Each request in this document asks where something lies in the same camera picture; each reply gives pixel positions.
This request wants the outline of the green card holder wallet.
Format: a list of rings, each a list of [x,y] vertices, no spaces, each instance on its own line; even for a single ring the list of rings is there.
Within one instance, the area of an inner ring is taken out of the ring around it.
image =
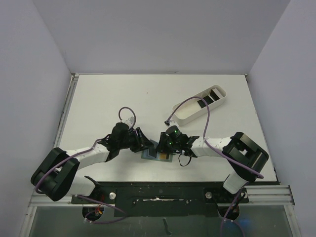
[[[154,140],[150,140],[150,141],[152,142],[153,146],[142,151],[141,159],[161,161],[161,162],[172,162],[173,155],[157,152],[158,143]]]

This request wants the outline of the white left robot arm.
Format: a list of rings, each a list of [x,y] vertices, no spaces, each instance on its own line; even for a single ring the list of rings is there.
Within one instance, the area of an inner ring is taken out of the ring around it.
[[[31,176],[35,191],[59,201],[66,195],[82,195],[88,202],[99,200],[101,191],[90,177],[79,177],[77,171],[97,163],[106,163],[124,149],[134,153],[153,147],[140,128],[118,122],[112,132],[97,139],[91,147],[64,151],[53,148]]]

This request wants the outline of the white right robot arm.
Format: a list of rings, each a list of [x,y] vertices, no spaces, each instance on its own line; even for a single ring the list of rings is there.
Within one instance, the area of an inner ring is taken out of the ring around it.
[[[234,170],[220,189],[220,197],[226,202],[235,199],[246,184],[263,179],[261,171],[269,159],[268,153],[242,132],[226,138],[203,138],[188,136],[175,125],[160,134],[157,151],[190,158],[225,158]]]

